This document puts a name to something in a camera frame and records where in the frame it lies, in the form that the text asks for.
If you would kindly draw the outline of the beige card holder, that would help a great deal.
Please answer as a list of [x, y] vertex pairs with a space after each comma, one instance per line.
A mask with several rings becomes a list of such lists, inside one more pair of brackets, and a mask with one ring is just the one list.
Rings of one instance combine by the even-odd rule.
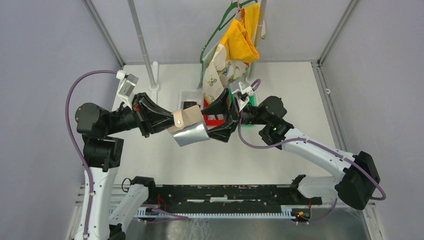
[[172, 113], [173, 125], [167, 129], [180, 147], [208, 141], [208, 128], [200, 107], [194, 106], [178, 109]]

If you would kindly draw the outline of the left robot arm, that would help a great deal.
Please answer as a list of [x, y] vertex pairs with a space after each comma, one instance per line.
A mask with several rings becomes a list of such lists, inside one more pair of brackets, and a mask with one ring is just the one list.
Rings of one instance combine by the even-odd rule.
[[121, 165], [124, 140], [112, 134], [139, 129], [144, 137], [174, 125], [173, 114], [154, 103], [143, 92], [129, 106], [108, 111], [87, 102], [75, 112], [76, 131], [84, 146], [80, 155], [85, 164], [85, 192], [76, 240], [124, 240], [139, 207], [153, 203], [158, 192], [152, 177], [136, 176], [115, 212], [110, 214], [116, 175]]

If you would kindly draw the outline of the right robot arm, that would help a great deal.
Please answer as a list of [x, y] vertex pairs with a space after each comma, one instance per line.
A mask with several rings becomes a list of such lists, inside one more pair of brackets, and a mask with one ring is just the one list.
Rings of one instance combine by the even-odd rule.
[[237, 132], [242, 143], [252, 149], [276, 148], [298, 155], [327, 171], [329, 176], [303, 176], [289, 189], [289, 199], [302, 204], [310, 198], [333, 198], [356, 210], [364, 210], [370, 200], [384, 201], [386, 192], [373, 157], [364, 151], [358, 154], [321, 143], [284, 120], [287, 110], [277, 96], [269, 96], [258, 106], [245, 105], [248, 97], [229, 93], [221, 95], [201, 110], [202, 115], [223, 115], [224, 123], [207, 131], [210, 138], [228, 142]]

